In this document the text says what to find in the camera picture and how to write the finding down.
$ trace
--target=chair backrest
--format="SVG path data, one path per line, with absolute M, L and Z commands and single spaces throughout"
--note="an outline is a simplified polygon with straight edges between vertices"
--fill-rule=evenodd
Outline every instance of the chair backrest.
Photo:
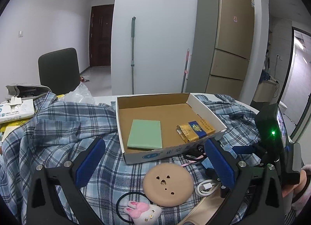
M 80 84 L 77 51 L 63 49 L 42 55 L 38 59 L 41 85 L 49 87 L 56 95 L 73 91 Z

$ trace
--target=screw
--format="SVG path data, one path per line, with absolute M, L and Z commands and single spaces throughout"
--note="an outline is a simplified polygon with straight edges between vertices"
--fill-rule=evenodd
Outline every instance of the screw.
M 269 170 L 274 170 L 275 169 L 273 164 L 268 164 L 267 167 L 268 167 Z
M 40 165 L 37 165 L 36 170 L 37 170 L 37 171 L 41 171 L 42 168 L 43 168 L 43 165 L 40 164 Z
M 66 161 L 66 162 L 64 163 L 64 167 L 70 167 L 71 164 L 72 164 L 71 161 Z
M 245 167 L 245 166 L 246 166 L 246 163 L 245 163 L 244 161 L 240 161 L 240 162 L 238 163 L 238 165 L 239 165 L 240 167 Z

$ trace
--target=beige round coaster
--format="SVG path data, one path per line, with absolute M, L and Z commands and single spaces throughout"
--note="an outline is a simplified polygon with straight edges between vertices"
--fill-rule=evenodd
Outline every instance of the beige round coaster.
M 175 207 L 189 199 L 193 192 L 193 179 L 183 167 L 173 163 L 159 164 L 144 177 L 146 196 L 162 207 Z

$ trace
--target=blue logo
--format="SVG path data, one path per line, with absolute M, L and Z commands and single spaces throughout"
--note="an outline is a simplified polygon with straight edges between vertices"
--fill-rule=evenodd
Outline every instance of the blue logo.
M 151 154 L 147 154 L 147 155 L 143 156 L 142 158 L 143 159 L 155 158 L 159 155 L 160 155 L 160 153 L 151 153 Z

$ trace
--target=gold refrigerator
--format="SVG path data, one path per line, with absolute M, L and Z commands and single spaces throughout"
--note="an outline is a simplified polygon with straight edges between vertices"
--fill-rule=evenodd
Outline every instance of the gold refrigerator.
M 186 92 L 238 99 L 254 34 L 254 0 L 198 0 Z

